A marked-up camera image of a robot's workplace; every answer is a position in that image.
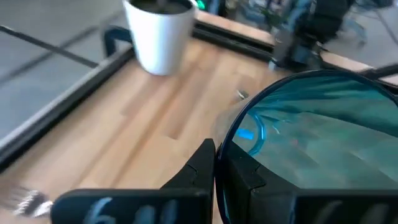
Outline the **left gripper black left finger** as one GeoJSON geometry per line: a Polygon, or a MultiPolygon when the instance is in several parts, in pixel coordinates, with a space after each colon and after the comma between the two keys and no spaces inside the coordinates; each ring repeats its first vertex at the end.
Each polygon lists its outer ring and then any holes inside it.
{"type": "Polygon", "coordinates": [[[52,224],[211,224],[215,144],[205,139],[159,189],[75,189],[55,200],[52,224]]]}

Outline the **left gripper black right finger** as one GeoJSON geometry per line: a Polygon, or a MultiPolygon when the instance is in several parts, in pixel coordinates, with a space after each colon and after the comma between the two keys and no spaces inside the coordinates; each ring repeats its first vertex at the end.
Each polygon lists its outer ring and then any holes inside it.
{"type": "Polygon", "coordinates": [[[231,224],[398,224],[398,190],[301,189],[235,143],[223,158],[231,224]]]}

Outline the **teal translucent plate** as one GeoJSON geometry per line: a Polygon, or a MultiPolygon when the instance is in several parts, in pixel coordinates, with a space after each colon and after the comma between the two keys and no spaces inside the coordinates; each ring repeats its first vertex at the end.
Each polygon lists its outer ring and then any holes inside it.
{"type": "Polygon", "coordinates": [[[353,72],[318,70],[283,78],[216,120],[216,198],[223,151],[238,145],[301,189],[398,190],[398,96],[353,72]]]}

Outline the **silver metal fork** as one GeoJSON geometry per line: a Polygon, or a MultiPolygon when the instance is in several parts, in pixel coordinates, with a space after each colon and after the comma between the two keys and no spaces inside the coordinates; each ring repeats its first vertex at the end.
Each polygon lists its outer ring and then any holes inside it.
{"type": "Polygon", "coordinates": [[[47,216],[53,201],[43,192],[15,184],[0,184],[0,207],[27,218],[47,216]]]}

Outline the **white textured plant pot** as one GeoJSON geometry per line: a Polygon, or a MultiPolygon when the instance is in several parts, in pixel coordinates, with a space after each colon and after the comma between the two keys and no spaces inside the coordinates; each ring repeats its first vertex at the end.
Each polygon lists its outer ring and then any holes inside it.
{"type": "Polygon", "coordinates": [[[191,36],[195,0],[123,0],[138,61],[153,75],[178,72],[191,36]]]}

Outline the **black table clamp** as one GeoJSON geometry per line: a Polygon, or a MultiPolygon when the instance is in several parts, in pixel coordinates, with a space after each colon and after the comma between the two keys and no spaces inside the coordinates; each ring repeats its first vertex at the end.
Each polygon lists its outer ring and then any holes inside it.
{"type": "Polygon", "coordinates": [[[132,45],[133,41],[130,31],[123,27],[110,26],[103,32],[103,48],[106,57],[116,53],[118,41],[132,45]]]}

